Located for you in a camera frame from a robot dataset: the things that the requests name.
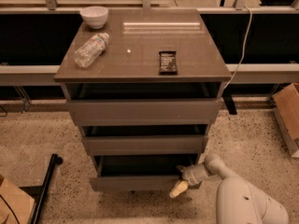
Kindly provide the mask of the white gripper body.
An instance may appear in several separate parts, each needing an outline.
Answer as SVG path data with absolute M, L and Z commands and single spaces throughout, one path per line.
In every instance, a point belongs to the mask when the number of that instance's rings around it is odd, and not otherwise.
M 182 179 L 185 180 L 189 186 L 200 184 L 203 180 L 209 178 L 209 171 L 203 163 L 191 165 L 182 172 Z

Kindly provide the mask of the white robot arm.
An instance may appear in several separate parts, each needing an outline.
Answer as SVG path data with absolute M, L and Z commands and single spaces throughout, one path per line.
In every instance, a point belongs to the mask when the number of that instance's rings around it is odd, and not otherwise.
M 208 154 L 202 163 L 179 166 L 181 178 L 169 196 L 176 198 L 188 187 L 218 176 L 216 224 L 289 224 L 285 207 L 230 169 L 217 154 Z

